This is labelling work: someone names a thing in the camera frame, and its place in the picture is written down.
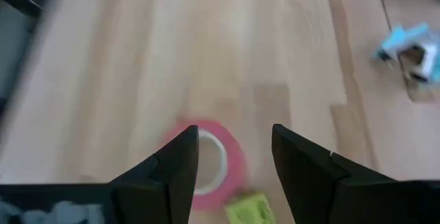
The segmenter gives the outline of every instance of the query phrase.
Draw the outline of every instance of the wooden floor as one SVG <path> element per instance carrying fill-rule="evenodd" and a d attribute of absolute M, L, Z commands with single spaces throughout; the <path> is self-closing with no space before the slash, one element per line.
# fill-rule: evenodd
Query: wooden floor
<path fill-rule="evenodd" d="M 2 135 L 1 183 L 108 181 L 190 118 L 234 135 L 248 187 L 267 195 L 278 223 L 292 215 L 273 123 L 396 179 L 440 178 L 440 104 L 413 102 L 399 66 L 371 58 L 390 25 L 439 28 L 435 0 L 56 0 L 47 9 Z M 191 223 L 227 220 L 215 210 L 193 212 Z"/>

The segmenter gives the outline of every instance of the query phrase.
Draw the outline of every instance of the roll of tape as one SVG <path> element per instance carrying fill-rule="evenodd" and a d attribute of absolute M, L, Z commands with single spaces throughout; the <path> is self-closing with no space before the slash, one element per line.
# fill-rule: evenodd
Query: roll of tape
<path fill-rule="evenodd" d="M 221 152 L 219 172 L 211 183 L 195 189 L 192 207 L 195 210 L 220 208 L 245 185 L 245 160 L 242 150 L 231 133 L 220 123 L 212 120 L 180 122 L 167 136 L 167 140 L 172 140 L 190 125 L 197 125 L 199 137 L 214 142 Z"/>

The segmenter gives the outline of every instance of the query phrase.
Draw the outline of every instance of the yellow-green sponge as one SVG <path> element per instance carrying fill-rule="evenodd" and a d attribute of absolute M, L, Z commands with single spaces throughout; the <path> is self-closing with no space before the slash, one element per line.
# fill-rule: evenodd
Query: yellow-green sponge
<path fill-rule="evenodd" d="M 272 209 L 263 193 L 244 197 L 226 207 L 231 224 L 275 224 Z"/>

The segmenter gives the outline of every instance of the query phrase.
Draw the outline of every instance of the white object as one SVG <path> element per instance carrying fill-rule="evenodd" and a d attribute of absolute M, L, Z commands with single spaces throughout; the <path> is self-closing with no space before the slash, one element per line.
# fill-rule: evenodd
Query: white object
<path fill-rule="evenodd" d="M 214 142 L 215 145 L 217 145 L 217 147 L 220 149 L 220 153 L 221 153 L 220 170 L 218 171 L 217 175 L 215 175 L 214 180 L 212 180 L 212 182 L 209 183 L 208 185 L 200 188 L 195 188 L 194 190 L 194 194 L 207 194 L 209 192 L 212 192 L 213 190 L 216 190 L 225 180 L 226 174 L 228 173 L 228 156 L 226 155 L 225 146 L 211 132 L 205 131 L 203 129 L 199 129 L 199 138 L 206 138 L 203 140 Z"/>

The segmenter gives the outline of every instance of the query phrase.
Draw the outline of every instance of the light blue toy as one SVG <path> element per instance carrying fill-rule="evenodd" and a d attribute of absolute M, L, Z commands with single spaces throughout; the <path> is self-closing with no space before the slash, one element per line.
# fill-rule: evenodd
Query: light blue toy
<path fill-rule="evenodd" d="M 440 82 L 440 34 L 431 30 L 427 23 L 407 30 L 400 25 L 394 27 L 375 57 L 383 61 L 398 60 L 399 54 L 409 49 L 422 49 L 423 58 L 406 72 L 408 77 L 424 84 Z"/>

